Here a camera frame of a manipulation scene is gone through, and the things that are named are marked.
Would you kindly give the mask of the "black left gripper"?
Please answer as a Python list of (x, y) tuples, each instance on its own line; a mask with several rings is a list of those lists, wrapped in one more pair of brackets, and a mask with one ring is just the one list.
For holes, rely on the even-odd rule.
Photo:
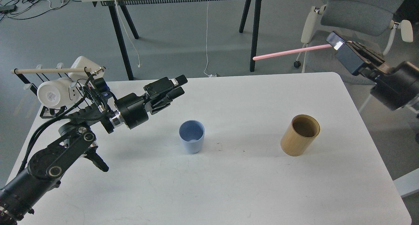
[(138, 96), (130, 93), (114, 101), (115, 110), (109, 116), (111, 129), (126, 125), (133, 129), (148, 121), (149, 115), (154, 115), (170, 106), (175, 98), (185, 92), (182, 85), (188, 82), (186, 76), (174, 79), (163, 77), (144, 86), (145, 94)]

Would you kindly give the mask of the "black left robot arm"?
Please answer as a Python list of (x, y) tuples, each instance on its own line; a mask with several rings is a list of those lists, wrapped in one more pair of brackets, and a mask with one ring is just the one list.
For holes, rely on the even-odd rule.
[[(27, 214), (33, 214), (33, 206), (46, 192), (58, 188), (61, 178), (80, 157), (86, 158), (100, 170), (109, 167), (96, 153), (96, 135), (91, 126), (100, 122), (107, 133), (126, 125), (133, 129), (153, 115), (168, 107), (175, 98), (184, 94), (182, 85), (187, 83), (184, 75), (174, 79), (163, 77), (144, 86), (141, 96), (130, 93), (115, 98), (103, 78), (97, 72), (86, 72), (83, 96), (72, 107), (58, 114), (36, 129), (30, 138), (22, 164), (14, 179), (1, 189), (1, 224), (16, 225)], [(108, 104), (114, 98), (115, 110)], [(45, 149), (29, 154), (40, 135), (53, 123), (68, 119), (59, 128), (60, 138)]]

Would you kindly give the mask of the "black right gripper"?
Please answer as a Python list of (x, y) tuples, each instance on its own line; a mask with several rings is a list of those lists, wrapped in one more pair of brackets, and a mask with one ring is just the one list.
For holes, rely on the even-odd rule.
[(391, 67), (382, 55), (358, 42), (344, 39), (332, 31), (326, 41), (335, 49), (336, 58), (354, 75), (362, 75), (375, 83), (371, 95), (390, 110), (408, 108), (418, 111), (419, 70), (404, 61)]

